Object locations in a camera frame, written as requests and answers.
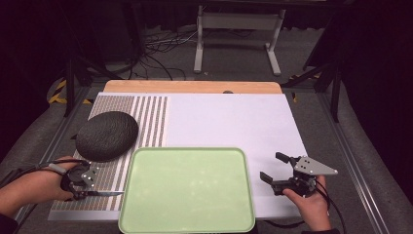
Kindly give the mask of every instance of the black round object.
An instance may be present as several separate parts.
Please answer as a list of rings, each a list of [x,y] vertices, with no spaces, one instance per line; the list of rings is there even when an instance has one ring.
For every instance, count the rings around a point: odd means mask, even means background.
[[[139,127],[129,114],[109,111],[90,119],[76,136],[79,154],[94,162],[113,160],[135,143]]]

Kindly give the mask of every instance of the table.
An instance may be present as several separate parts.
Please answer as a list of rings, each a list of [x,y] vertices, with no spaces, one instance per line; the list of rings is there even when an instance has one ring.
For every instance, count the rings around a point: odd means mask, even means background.
[[[171,92],[172,87],[176,91],[175,93]],[[234,94],[222,94],[222,91],[226,90],[231,90]],[[150,102],[151,100],[144,102],[145,99],[151,98],[153,102]],[[140,123],[141,136],[154,134],[156,131],[152,129],[162,129],[156,133],[162,132],[163,134],[157,135],[156,139],[153,138],[153,140],[152,138],[141,140],[139,146],[136,144],[127,155],[119,159],[119,161],[123,160],[122,163],[110,162],[112,165],[110,167],[120,171],[116,175],[108,175],[105,170],[99,172],[102,175],[106,174],[105,177],[112,176],[113,180],[120,181],[116,186],[108,184],[112,190],[124,189],[126,170],[123,169],[127,168],[131,155],[138,147],[232,146],[240,148],[246,156],[255,217],[257,219],[272,219],[299,216],[295,205],[286,197],[274,196],[271,187],[259,178],[260,171],[274,179],[287,179],[292,176],[292,168],[275,158],[275,153],[278,151],[291,156],[307,155],[288,102],[285,95],[281,94],[278,84],[109,81],[104,92],[100,93],[96,99],[91,116],[98,114],[98,111],[105,111],[104,108],[113,106],[115,102],[120,101],[129,101],[130,106],[136,106],[136,109],[140,108],[141,111],[131,110],[130,112],[132,116],[139,119],[137,122]],[[150,108],[146,107],[158,106],[158,103],[161,105],[161,112],[163,111],[161,116],[165,118],[159,118],[159,121],[154,122],[159,128],[157,126],[147,127],[150,125],[148,124],[150,121],[142,121],[145,118],[145,113],[150,111]],[[139,113],[142,111],[146,112],[141,117]],[[109,168],[107,165],[100,165],[100,167]],[[96,189],[99,189],[99,177],[96,181]],[[118,219],[121,198],[105,198],[109,199],[107,201],[95,201],[94,199],[87,198],[87,200],[76,202],[77,204],[55,202],[49,220],[116,221]],[[97,203],[105,202],[107,204],[103,205],[103,209],[88,210],[89,207],[93,207]],[[70,210],[71,208],[69,208],[78,205],[83,209]]]

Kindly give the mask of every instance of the human hand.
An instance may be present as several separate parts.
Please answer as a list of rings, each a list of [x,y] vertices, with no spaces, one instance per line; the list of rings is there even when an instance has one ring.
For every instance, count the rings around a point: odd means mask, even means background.
[[[325,188],[324,175],[318,175],[317,181]],[[321,186],[317,185],[317,188],[323,191]],[[328,218],[328,205],[321,194],[315,192],[310,197],[305,198],[288,188],[282,193],[297,206],[301,216],[312,231],[331,229],[330,219]]]
[[[71,156],[58,160],[73,159]],[[62,163],[69,170],[77,163]],[[62,176],[51,171],[37,171],[21,176],[0,189],[0,214],[13,217],[23,206],[52,200],[65,201],[73,197],[71,192],[60,188]]]

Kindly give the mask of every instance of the black sleeve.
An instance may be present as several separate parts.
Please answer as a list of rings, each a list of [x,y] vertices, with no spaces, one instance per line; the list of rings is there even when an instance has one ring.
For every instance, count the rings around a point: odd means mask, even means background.
[[[328,231],[319,231],[319,232],[312,232],[312,231],[303,231],[301,234],[340,234],[337,228],[328,230]]]
[[[0,232],[3,234],[13,234],[16,228],[18,227],[18,223],[5,215],[0,214]]]

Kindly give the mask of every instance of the green tray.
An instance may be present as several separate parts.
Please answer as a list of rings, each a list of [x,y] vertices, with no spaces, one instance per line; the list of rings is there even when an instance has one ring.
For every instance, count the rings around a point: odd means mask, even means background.
[[[123,233],[247,232],[255,217],[238,148],[140,148],[119,218]]]

